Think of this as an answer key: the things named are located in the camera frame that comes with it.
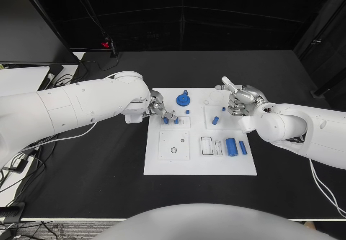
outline monitor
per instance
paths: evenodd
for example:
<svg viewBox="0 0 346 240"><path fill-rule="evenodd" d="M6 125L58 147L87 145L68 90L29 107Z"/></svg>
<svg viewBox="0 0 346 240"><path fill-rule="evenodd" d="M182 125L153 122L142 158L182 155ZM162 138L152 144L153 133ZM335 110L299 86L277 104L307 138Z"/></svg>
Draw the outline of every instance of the monitor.
<svg viewBox="0 0 346 240"><path fill-rule="evenodd" d="M80 64L35 0L2 0L0 63Z"/></svg>

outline blue object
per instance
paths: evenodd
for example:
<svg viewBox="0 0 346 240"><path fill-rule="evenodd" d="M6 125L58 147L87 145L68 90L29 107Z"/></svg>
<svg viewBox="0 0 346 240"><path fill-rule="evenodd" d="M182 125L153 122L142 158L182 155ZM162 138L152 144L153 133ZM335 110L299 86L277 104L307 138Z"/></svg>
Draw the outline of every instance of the blue object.
<svg viewBox="0 0 346 240"><path fill-rule="evenodd" d="M247 151L247 148L246 148L244 141L240 141L240 147L241 147L243 155L248 155L248 151Z"/></svg>
<svg viewBox="0 0 346 240"><path fill-rule="evenodd" d="M218 121L220 121L220 117L217 116L214 121L212 121L212 124L217 125L218 124Z"/></svg>
<svg viewBox="0 0 346 240"><path fill-rule="evenodd" d="M238 156L237 140L234 138L230 138L225 141L225 144L227 144L228 156L237 157Z"/></svg>
<svg viewBox="0 0 346 240"><path fill-rule="evenodd" d="M191 105L191 102L192 102L192 99L189 97L189 92L188 90L185 90L184 94L176 98L176 103L179 106L186 107Z"/></svg>

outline desk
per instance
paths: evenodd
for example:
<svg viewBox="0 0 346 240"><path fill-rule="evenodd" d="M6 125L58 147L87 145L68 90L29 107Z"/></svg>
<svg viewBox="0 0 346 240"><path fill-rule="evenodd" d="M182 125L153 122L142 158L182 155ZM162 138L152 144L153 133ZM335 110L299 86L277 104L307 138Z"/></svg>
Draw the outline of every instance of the desk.
<svg viewBox="0 0 346 240"><path fill-rule="evenodd" d="M87 53L84 60L104 68L116 63L110 53ZM90 80L136 71L150 89L212 88L228 76L237 85L263 90L273 103L331 108L312 98L316 85L292 51L124 52L110 71L100 71L94 63L87 66ZM235 205L292 220L344 219L318 189L309 160L264 142L257 132L248 140L258 176L145 176L147 131L149 119L129 125L120 115L100 122L84 137L57 143L47 173L23 197L25 220L127 219L192 203ZM315 167L345 207L346 171L318 162Z"/></svg>

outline black wall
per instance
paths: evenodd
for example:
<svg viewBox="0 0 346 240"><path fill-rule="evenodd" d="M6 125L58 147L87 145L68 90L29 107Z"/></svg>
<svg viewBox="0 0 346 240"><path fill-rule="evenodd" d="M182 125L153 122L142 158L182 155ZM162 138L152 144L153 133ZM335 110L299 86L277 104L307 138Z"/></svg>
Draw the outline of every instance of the black wall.
<svg viewBox="0 0 346 240"><path fill-rule="evenodd" d="M73 48L103 48L80 0L39 0ZM325 0L90 0L120 51L292 50Z"/></svg>

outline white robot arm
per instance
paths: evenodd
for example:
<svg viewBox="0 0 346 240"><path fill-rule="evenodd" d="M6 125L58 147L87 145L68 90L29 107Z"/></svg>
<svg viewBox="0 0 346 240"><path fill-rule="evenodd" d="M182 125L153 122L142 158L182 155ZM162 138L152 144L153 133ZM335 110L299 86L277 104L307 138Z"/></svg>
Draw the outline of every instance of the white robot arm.
<svg viewBox="0 0 346 240"><path fill-rule="evenodd" d="M251 86L238 88L227 77L218 90L231 91L228 112L246 134L257 130L264 141L300 156L346 170L346 113L270 103Z"/></svg>
<svg viewBox="0 0 346 240"><path fill-rule="evenodd" d="M0 97L0 169L35 141L119 114L126 115L129 124L152 115L178 119L163 100L133 71L114 74L114 79Z"/></svg>

